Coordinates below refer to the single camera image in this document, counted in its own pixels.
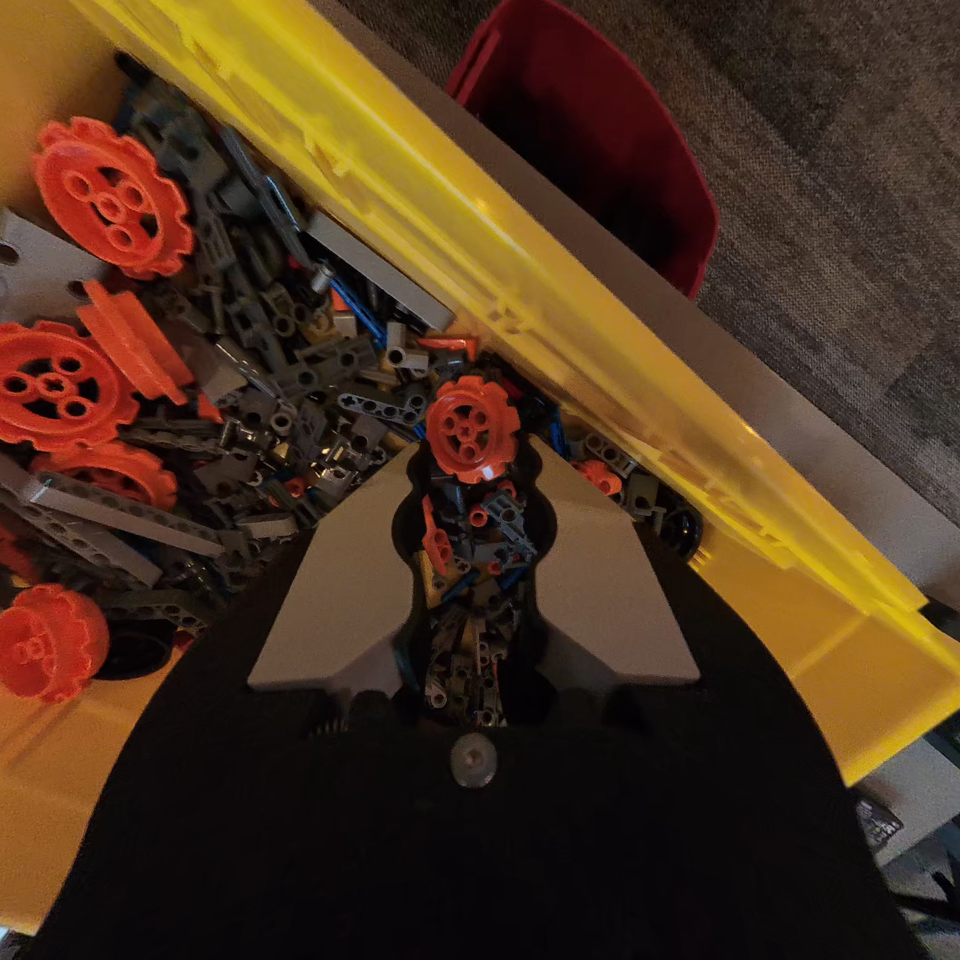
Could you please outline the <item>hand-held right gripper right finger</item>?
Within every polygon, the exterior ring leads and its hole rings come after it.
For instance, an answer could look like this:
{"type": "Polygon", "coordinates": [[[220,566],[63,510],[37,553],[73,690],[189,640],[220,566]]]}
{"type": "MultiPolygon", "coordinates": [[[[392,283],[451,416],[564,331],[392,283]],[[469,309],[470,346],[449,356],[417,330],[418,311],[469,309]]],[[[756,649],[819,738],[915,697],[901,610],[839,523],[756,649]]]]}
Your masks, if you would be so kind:
{"type": "Polygon", "coordinates": [[[598,717],[697,694],[700,668],[628,515],[534,435],[517,467],[538,555],[513,641],[513,723],[547,724],[567,701],[598,717]]]}

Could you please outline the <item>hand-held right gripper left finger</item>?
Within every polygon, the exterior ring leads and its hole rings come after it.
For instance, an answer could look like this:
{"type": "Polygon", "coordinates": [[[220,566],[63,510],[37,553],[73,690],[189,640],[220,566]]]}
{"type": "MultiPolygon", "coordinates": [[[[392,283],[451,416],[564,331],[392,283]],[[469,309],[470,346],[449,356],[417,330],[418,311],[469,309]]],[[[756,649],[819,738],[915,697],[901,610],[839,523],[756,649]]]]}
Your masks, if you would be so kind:
{"type": "Polygon", "coordinates": [[[412,443],[318,522],[247,677],[261,693],[313,692],[310,728],[347,728],[356,697],[389,708],[419,682],[410,641],[424,613],[424,587],[395,521],[414,495],[412,443]]]}

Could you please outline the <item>pile of toy building parts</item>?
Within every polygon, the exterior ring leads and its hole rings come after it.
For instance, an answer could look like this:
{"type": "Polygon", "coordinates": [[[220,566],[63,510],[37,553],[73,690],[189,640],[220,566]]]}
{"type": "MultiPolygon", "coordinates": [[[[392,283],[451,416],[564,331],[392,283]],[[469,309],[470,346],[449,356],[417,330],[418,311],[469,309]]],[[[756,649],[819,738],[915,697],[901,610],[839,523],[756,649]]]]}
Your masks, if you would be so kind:
{"type": "MultiPolygon", "coordinates": [[[[176,275],[136,280],[104,262],[99,282],[137,296],[195,381],[184,406],[131,385],[138,414],[114,440],[158,457],[177,483],[170,513],[215,530],[225,551],[208,558],[28,506],[2,486],[2,584],[13,586],[2,613],[21,592],[59,584],[94,601],[109,630],[114,621],[166,620],[174,646],[192,642],[286,546],[313,537],[395,455],[421,443],[409,470],[414,494],[394,522],[423,586],[409,646],[418,686],[396,694],[449,724],[514,723],[514,640],[539,555],[518,468],[522,437],[545,441],[577,473],[571,462],[604,462],[622,479],[608,499],[656,534],[665,514],[690,505],[659,492],[602,435],[568,447],[556,405],[500,357],[473,337],[428,336],[449,325],[443,308],[431,317],[403,276],[375,255],[362,261],[363,246],[348,254],[324,238],[320,212],[308,237],[304,208],[235,129],[148,72],[128,77],[116,119],[92,119],[152,153],[186,198],[195,243],[176,275]],[[473,485],[440,468],[426,437],[438,389],[464,376],[501,385],[520,418],[504,475],[473,485]]],[[[78,116],[40,128],[32,175],[42,129],[78,116]]]]}

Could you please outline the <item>yellow storage bin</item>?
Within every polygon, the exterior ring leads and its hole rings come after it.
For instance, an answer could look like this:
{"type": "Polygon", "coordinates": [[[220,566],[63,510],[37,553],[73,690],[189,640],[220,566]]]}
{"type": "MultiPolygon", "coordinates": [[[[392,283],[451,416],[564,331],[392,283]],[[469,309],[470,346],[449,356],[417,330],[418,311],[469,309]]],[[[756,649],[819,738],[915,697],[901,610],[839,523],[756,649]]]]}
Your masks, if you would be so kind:
{"type": "Polygon", "coordinates": [[[842,958],[905,941],[848,791],[958,708],[927,598],[306,2],[2,2],[2,209],[70,242],[41,127],[130,70],[234,129],[323,238],[696,509],[632,525],[695,695],[479,727],[248,684],[313,538],[143,678],[2,693],[2,930],[52,958],[842,958]]]}

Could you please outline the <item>grey toy plate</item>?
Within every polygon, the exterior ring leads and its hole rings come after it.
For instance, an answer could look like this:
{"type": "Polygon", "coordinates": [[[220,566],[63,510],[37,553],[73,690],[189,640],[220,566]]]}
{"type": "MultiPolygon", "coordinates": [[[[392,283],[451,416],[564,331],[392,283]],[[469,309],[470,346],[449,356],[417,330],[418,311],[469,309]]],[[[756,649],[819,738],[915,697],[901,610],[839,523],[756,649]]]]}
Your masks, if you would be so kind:
{"type": "Polygon", "coordinates": [[[105,282],[111,266],[18,214],[1,212],[1,321],[30,327],[38,320],[78,330],[84,282],[105,282]]]}

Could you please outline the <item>black toy wheel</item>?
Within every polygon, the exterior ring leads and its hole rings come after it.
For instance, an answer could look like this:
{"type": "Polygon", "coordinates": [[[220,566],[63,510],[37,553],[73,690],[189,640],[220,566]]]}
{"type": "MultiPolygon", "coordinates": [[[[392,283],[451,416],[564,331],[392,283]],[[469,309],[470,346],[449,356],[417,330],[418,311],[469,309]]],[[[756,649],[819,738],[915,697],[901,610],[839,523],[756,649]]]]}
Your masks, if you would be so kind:
{"type": "Polygon", "coordinates": [[[668,511],[660,523],[658,537],[683,562],[689,563],[702,543],[704,523],[700,512],[690,506],[668,511]]]}
{"type": "Polygon", "coordinates": [[[128,681],[159,672],[173,656],[177,627],[166,620],[122,620],[109,624],[105,660],[95,681],[128,681]]]}

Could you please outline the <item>orange toy gear wheel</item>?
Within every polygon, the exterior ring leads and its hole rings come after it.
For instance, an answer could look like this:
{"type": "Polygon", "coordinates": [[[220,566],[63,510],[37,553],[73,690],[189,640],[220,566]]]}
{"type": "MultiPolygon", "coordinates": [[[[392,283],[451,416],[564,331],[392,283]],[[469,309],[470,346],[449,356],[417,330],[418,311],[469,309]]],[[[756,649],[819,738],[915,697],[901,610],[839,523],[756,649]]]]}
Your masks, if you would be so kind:
{"type": "Polygon", "coordinates": [[[144,448],[119,439],[91,447],[37,453],[32,474],[55,473],[72,477],[154,509],[170,512],[176,506],[178,483],[162,460],[144,448]]]}
{"type": "Polygon", "coordinates": [[[437,464],[469,485],[505,474],[517,456],[520,429],[507,391],[479,375],[441,385],[426,414],[426,437],[437,464]]]}
{"type": "Polygon", "coordinates": [[[38,142],[34,181],[72,240],[133,280],[184,269],[195,243],[188,202],[146,146],[84,116],[48,123],[38,142]]]}
{"type": "Polygon", "coordinates": [[[149,401],[166,397],[185,406],[194,375],[138,297],[110,294],[97,280],[82,287],[89,304],[78,306],[78,318],[135,391],[149,401]]]}
{"type": "Polygon", "coordinates": [[[94,448],[138,415],[134,388],[101,347],[72,326],[1,326],[1,439],[56,452],[94,448]]]}
{"type": "Polygon", "coordinates": [[[90,597],[58,583],[32,586],[1,614],[2,687],[21,699],[69,702],[102,668],[110,641],[90,597]]]}

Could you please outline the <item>long grey toy beam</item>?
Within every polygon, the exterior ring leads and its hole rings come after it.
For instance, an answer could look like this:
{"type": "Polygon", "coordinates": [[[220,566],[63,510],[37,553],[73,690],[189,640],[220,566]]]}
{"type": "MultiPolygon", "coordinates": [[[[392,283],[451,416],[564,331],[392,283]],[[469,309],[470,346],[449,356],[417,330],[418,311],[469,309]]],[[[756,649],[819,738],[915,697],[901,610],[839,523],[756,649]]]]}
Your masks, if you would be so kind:
{"type": "Polygon", "coordinates": [[[3,480],[2,486],[28,506],[59,511],[199,556],[218,558],[226,551],[210,527],[65,475],[26,474],[18,481],[3,480]]]}

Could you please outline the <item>black card with blue edge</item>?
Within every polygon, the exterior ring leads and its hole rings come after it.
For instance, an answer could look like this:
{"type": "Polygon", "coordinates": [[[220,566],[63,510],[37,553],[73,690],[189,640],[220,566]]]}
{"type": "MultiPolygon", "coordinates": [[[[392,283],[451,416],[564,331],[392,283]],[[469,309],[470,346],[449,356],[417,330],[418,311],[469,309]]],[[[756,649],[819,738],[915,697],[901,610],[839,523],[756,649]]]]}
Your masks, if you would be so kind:
{"type": "Polygon", "coordinates": [[[875,798],[859,795],[854,803],[855,813],[873,854],[885,849],[904,828],[904,822],[885,804],[875,798]]]}

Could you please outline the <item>dark red storage bin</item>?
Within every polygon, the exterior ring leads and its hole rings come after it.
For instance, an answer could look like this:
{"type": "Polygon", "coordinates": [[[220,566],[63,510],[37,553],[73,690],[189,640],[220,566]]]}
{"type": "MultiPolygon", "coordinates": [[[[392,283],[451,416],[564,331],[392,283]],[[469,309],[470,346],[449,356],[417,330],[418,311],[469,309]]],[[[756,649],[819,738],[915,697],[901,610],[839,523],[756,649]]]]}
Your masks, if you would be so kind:
{"type": "Polygon", "coordinates": [[[625,54],[558,2],[500,3],[447,93],[694,300],[719,212],[687,139],[625,54]]]}

